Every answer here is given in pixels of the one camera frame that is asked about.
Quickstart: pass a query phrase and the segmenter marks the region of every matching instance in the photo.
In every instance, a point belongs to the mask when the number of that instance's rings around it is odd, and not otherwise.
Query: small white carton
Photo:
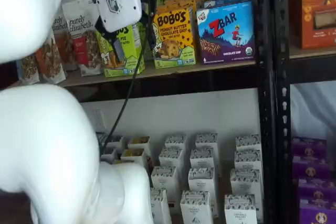
[[[217,145],[217,133],[209,134],[197,134],[196,135],[196,147],[211,147],[213,149],[214,161],[216,170],[219,173],[219,176],[222,176],[222,165],[219,160],[218,145]]]
[[[256,201],[257,220],[264,223],[263,198],[261,196],[260,170],[232,169],[230,174],[232,194],[254,195]]]
[[[260,170],[261,195],[264,199],[264,184],[263,184],[263,162],[261,160],[261,151],[256,149],[245,149],[235,152],[235,168],[249,168]]]
[[[172,224],[165,189],[151,188],[151,207],[154,224]]]
[[[208,191],[183,191],[181,211],[185,224],[213,224]]]
[[[144,149],[146,158],[147,158],[147,165],[149,171],[153,170],[153,148],[151,143],[151,138],[149,136],[142,136],[142,137],[135,137],[131,140],[128,144],[128,149]]]
[[[218,178],[213,168],[191,168],[189,170],[189,188],[191,191],[208,191],[214,218],[219,217]]]
[[[225,195],[225,219],[228,224],[257,224],[253,195]]]
[[[211,147],[196,148],[190,155],[191,168],[215,168],[213,149]]]
[[[154,166],[151,177],[154,188],[166,189],[168,205],[171,213],[179,213],[181,191],[176,167]]]

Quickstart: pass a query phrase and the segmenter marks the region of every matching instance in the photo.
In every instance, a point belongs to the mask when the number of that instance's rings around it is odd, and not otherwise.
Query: granola bag
[[[29,55],[16,61],[17,76],[23,85],[30,85],[40,81],[35,55]]]
[[[92,0],[76,0],[63,4],[63,12],[81,75],[101,74],[101,58],[94,27],[99,17],[97,6]]]
[[[35,53],[40,73],[47,82],[58,84],[66,79],[61,57],[51,31],[42,47]]]
[[[58,10],[52,26],[64,69],[67,71],[76,70],[78,65],[73,51],[72,38],[62,8]]]

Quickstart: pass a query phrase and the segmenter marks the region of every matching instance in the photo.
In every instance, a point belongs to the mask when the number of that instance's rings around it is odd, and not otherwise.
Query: boy illustration
[[[235,30],[232,32],[232,39],[236,41],[236,45],[235,46],[240,46],[240,41],[242,40],[241,37],[239,36],[243,36],[242,34],[239,34],[239,25],[235,26]]]

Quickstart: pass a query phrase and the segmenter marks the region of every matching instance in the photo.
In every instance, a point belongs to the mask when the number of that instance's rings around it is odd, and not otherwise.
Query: wooden shelf
[[[139,75],[137,75],[137,79],[157,77],[157,76],[167,76],[167,75],[176,74],[176,73],[189,73],[189,72],[224,69],[224,68],[232,68],[232,67],[251,66],[254,64],[255,64],[254,61],[235,62],[235,63],[230,63],[230,64],[209,64],[209,65],[197,63],[192,66],[156,69],[153,62],[146,62],[145,70],[142,71],[142,73],[140,73]],[[106,78],[103,74],[100,74],[98,76],[82,77],[80,76],[80,72],[77,70],[73,72],[68,72],[67,79],[61,82],[59,86],[72,87],[72,86],[81,86],[81,85],[104,83],[104,82],[111,82],[111,81],[122,81],[122,80],[130,80],[130,79],[132,79],[132,76],[120,76],[120,77]],[[17,82],[11,85],[10,88],[17,87],[19,85],[20,83]]]

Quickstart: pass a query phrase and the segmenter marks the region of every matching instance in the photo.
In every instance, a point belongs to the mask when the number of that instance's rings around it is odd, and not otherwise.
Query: black cable
[[[114,123],[114,125],[113,125],[113,127],[112,127],[112,129],[111,129],[111,131],[110,131],[110,133],[108,135],[108,137],[106,138],[104,146],[100,150],[100,155],[102,155],[104,153],[107,144],[112,141],[111,137],[112,137],[115,129],[118,126],[118,123],[120,121],[120,118],[121,118],[124,110],[125,110],[125,107],[126,107],[126,104],[128,102],[128,99],[130,98],[130,95],[131,95],[131,92],[132,92],[132,89],[133,89],[133,85],[134,85],[134,80],[136,78],[136,75],[137,75],[137,72],[138,72],[138,68],[139,68],[140,63],[141,63],[141,59],[143,58],[143,54],[144,54],[144,51],[145,51],[145,48],[146,48],[146,44],[147,44],[146,42],[148,41],[148,37],[149,37],[150,26],[151,26],[151,23],[152,23],[152,17],[151,17],[150,11],[151,11],[151,1],[148,0],[148,12],[149,12],[148,13],[148,23],[147,23],[147,27],[146,27],[146,34],[145,34],[144,42],[142,43],[143,46],[142,46],[142,49],[141,49],[141,52],[140,52],[139,60],[138,60],[138,63],[136,64],[135,71],[134,71],[134,74],[133,74],[133,77],[132,77],[132,81],[131,81],[131,85],[130,85],[130,87],[128,89],[128,93],[127,93],[127,96],[125,98],[124,104],[123,104],[123,106],[122,106],[122,108],[121,108],[121,110],[119,112],[119,115],[118,115],[118,117],[117,117],[117,119],[116,119],[116,121],[115,121],[115,123]]]

